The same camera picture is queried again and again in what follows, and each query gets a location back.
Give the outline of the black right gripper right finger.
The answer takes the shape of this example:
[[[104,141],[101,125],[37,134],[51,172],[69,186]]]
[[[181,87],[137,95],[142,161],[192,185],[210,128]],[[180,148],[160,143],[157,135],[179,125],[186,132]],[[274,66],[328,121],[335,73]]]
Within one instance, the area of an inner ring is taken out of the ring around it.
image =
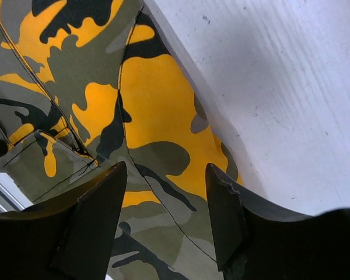
[[[350,208],[308,216],[206,166],[218,270],[225,279],[350,279]]]

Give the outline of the camouflage yellow green trousers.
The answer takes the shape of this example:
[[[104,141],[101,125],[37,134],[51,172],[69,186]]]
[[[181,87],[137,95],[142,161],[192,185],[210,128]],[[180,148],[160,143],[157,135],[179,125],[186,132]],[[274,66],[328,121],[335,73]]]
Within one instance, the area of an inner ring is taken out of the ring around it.
[[[222,279],[205,171],[234,158],[141,1],[0,1],[0,157],[38,203],[116,163],[109,279]]]

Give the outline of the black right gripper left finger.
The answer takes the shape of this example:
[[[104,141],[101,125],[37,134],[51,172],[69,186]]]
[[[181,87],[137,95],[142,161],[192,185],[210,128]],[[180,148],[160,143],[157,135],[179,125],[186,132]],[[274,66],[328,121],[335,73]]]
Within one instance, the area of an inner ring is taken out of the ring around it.
[[[104,279],[127,167],[22,211],[0,213],[0,279]]]

